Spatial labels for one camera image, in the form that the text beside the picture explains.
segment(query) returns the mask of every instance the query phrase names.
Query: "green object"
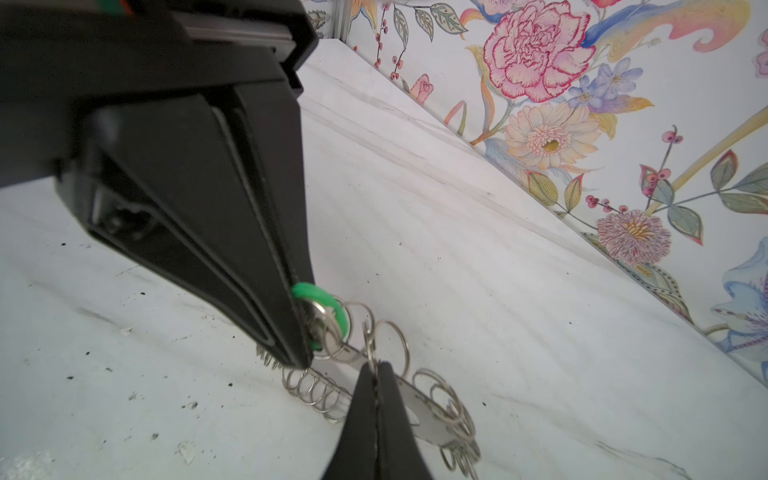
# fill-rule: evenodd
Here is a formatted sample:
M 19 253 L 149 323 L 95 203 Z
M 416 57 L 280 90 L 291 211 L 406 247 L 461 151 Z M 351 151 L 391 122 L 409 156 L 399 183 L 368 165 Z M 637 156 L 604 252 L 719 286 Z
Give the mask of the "green object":
M 346 318 L 346 312 L 341 306 L 341 303 L 333 298 L 333 295 L 317 285 L 304 282 L 297 283 L 291 290 L 293 291 L 293 296 L 296 298 L 314 300 L 321 306 L 333 308 L 333 311 L 336 313 L 336 323 L 339 324 L 339 329 L 341 330 L 342 339 L 345 339 L 346 336 L 349 335 L 349 320 Z M 312 348 L 314 350 L 320 350 L 322 347 L 317 343 L 313 343 Z

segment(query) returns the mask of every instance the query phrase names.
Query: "spiral binding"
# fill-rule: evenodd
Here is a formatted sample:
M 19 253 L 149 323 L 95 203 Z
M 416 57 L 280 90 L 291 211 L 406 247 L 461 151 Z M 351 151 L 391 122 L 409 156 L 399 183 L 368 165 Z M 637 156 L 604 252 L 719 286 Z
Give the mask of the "spiral binding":
M 310 324 L 310 332 L 313 333 L 313 336 L 319 340 L 323 347 L 315 354 L 315 358 L 320 360 L 333 359 L 341 363 L 352 363 L 358 360 L 361 356 L 365 356 L 372 371 L 375 373 L 378 370 L 378 361 L 376 360 L 376 333 L 380 326 L 388 324 L 395 330 L 403 344 L 403 349 L 406 355 L 406 366 L 401 377 L 405 378 L 410 366 L 410 349 L 402 330 L 395 323 L 387 320 L 376 321 L 373 311 L 363 303 L 344 303 L 338 298 L 337 300 L 342 304 L 342 307 L 349 318 L 349 333 L 346 338 L 342 338 L 341 336 L 338 324 L 333 319 L 333 311 L 327 310 L 312 300 L 305 300 L 315 310 L 315 318 Z M 351 358 L 340 359 L 340 354 L 347 351 L 347 349 L 345 349 L 345 341 L 349 340 L 352 336 L 354 319 L 350 312 L 351 306 L 360 306 L 366 310 L 370 317 L 370 326 L 364 325 L 363 329 L 365 348 L 363 348 L 362 351 L 357 352 L 357 354 Z M 328 334 L 331 335 L 338 346 L 332 352 L 328 348 L 329 346 L 326 340 Z M 283 387 L 291 396 L 298 398 L 304 405 L 312 406 L 316 412 L 322 413 L 323 418 L 330 423 L 339 423 L 346 418 L 346 412 L 341 412 L 341 409 L 339 408 L 339 401 L 341 399 L 347 401 L 352 400 L 352 395 L 349 393 L 349 390 L 337 385 L 332 379 L 325 377 L 311 367 L 308 369 L 295 369 L 282 365 L 261 345 L 257 344 L 256 352 L 259 358 L 263 360 L 265 367 L 271 366 L 272 370 L 282 367 Z M 297 375 L 298 380 L 296 380 L 295 384 L 292 384 L 291 379 L 294 375 Z M 459 471 L 465 477 L 470 477 L 472 480 L 478 480 L 474 465 L 480 460 L 481 454 L 480 448 L 475 441 L 475 423 L 472 421 L 469 411 L 464 407 L 461 400 L 459 400 L 455 390 L 440 375 L 430 369 L 418 369 L 414 372 L 412 377 L 413 385 L 415 385 L 418 377 L 426 377 L 433 381 L 432 386 L 429 388 L 429 399 L 431 402 L 425 401 L 425 404 L 429 407 L 432 414 L 445 424 L 446 429 L 455 436 L 455 439 L 450 443 L 439 446 L 442 461 L 449 471 L 454 472 L 456 467 L 458 467 Z M 435 398 L 435 393 L 438 391 L 442 391 L 448 396 L 449 399 L 447 405 L 440 405 Z M 330 413 L 334 410 L 341 413 L 331 415 Z

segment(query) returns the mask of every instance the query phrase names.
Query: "green ring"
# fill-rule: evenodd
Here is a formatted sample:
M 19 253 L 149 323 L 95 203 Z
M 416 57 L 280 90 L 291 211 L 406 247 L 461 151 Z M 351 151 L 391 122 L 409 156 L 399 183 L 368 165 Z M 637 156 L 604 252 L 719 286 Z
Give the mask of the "green ring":
M 346 336 L 349 334 L 349 320 L 346 318 L 346 311 L 344 311 L 341 303 L 333 298 L 333 295 L 326 292 L 317 285 L 305 282 L 297 283 L 293 286 L 291 291 L 293 291 L 293 296 L 295 298 L 314 300 L 321 306 L 328 306 L 333 308 L 333 311 L 336 312 L 336 323 L 339 324 L 339 329 L 341 330 L 341 337 L 342 339 L 346 338 Z M 317 342 L 312 342 L 311 346 L 314 350 L 322 349 L 322 346 L 320 346 Z

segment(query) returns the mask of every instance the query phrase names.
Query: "pink chrysanthemum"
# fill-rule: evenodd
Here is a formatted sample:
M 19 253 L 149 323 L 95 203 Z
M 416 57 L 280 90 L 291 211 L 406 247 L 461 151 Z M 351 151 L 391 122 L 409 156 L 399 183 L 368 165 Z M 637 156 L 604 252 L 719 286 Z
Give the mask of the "pink chrysanthemum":
M 642 210 L 610 214 L 598 220 L 600 243 L 616 260 L 637 265 L 656 263 L 670 252 L 670 232 L 658 217 Z

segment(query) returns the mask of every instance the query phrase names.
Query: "marble countertop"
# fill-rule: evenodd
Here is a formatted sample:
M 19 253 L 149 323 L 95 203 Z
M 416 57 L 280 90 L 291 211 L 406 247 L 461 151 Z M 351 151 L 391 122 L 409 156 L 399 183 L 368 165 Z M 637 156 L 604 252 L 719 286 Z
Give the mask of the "marble countertop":
M 768 390 L 345 45 L 300 77 L 316 281 L 454 386 L 481 478 L 765 479 Z M 340 427 L 215 309 L 49 179 L 0 190 L 0 225 L 0 478 L 320 477 Z

